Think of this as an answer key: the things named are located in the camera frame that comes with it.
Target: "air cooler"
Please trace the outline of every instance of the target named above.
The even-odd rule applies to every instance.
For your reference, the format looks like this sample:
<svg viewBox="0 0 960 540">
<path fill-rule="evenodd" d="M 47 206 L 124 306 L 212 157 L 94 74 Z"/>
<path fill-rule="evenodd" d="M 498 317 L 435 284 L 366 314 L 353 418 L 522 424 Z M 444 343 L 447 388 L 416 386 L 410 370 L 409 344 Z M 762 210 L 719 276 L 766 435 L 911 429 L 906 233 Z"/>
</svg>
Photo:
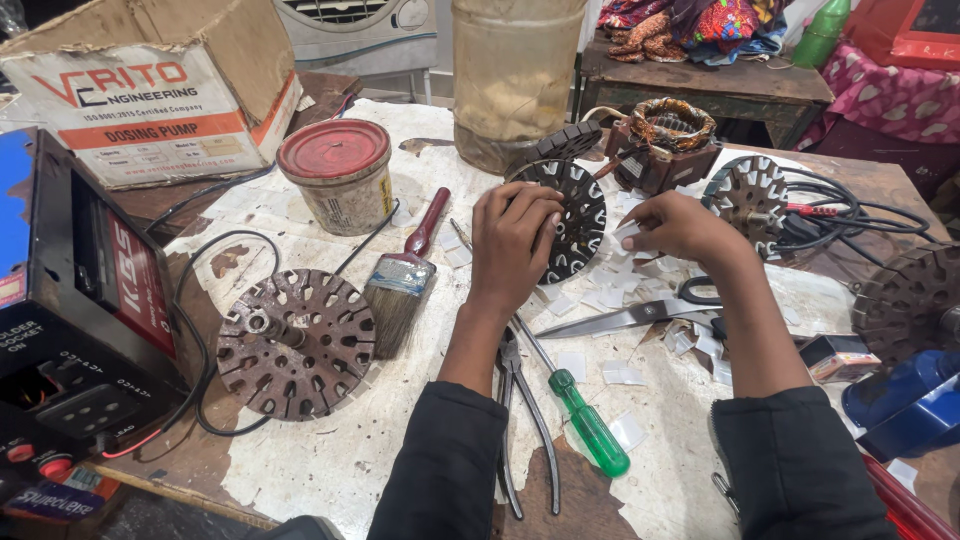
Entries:
<svg viewBox="0 0 960 540">
<path fill-rule="evenodd" d="M 274 0 L 297 69 L 367 76 L 437 65 L 434 0 Z"/>
</svg>

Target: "black sleeve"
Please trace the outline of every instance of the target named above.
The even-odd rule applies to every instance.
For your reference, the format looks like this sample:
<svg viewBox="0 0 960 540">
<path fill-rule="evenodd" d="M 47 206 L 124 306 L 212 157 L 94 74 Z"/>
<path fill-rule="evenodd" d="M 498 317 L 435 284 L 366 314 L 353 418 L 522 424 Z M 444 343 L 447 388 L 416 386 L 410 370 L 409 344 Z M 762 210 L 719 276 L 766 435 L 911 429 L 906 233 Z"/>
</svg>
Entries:
<svg viewBox="0 0 960 540">
<path fill-rule="evenodd" d="M 507 409 L 452 382 L 423 388 L 368 540 L 488 540 Z"/>
<path fill-rule="evenodd" d="M 899 539 L 821 388 L 718 401 L 712 417 L 745 540 Z"/>
</svg>

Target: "person's right hand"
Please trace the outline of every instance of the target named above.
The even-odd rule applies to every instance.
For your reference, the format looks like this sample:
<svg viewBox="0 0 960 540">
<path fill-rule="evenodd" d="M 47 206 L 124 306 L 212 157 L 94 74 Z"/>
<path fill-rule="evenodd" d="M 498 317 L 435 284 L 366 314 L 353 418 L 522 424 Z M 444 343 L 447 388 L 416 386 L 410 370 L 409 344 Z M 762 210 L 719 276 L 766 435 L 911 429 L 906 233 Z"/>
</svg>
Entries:
<svg viewBox="0 0 960 540">
<path fill-rule="evenodd" d="M 673 190 L 634 207 L 620 225 L 630 220 L 636 220 L 642 233 L 623 239 L 621 245 L 627 251 L 660 251 L 699 262 L 708 272 L 710 266 L 723 260 L 756 258 L 756 252 L 737 229 L 698 200 Z"/>
</svg>

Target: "brush bristles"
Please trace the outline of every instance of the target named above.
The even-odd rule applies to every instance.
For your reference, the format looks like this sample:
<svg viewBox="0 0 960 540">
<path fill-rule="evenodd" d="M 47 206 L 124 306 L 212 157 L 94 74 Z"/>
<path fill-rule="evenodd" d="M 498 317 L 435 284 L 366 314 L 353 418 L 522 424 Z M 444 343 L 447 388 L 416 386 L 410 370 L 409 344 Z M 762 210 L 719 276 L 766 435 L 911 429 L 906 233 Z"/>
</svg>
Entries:
<svg viewBox="0 0 960 540">
<path fill-rule="evenodd" d="M 403 342 L 414 326 L 420 297 L 393 289 L 367 284 L 363 291 L 376 324 L 376 345 L 373 357 L 396 358 Z"/>
</svg>

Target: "red lid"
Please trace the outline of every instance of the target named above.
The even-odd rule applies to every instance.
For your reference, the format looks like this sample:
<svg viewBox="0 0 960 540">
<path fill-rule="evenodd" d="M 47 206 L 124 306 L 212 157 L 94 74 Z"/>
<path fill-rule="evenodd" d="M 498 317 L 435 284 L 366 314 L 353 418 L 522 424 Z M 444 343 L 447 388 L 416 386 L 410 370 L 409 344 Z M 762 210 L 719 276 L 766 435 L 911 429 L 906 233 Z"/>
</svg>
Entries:
<svg viewBox="0 0 960 540">
<path fill-rule="evenodd" d="M 390 136 L 380 126 L 341 118 L 311 124 L 288 136 L 276 151 L 276 162 L 301 178 L 337 178 L 373 165 L 389 147 Z"/>
<path fill-rule="evenodd" d="M 63 471 L 69 469 L 73 463 L 66 457 L 61 457 L 60 459 L 54 459 L 53 461 L 47 461 L 43 465 L 40 465 L 40 473 L 46 478 L 58 475 Z"/>
</svg>

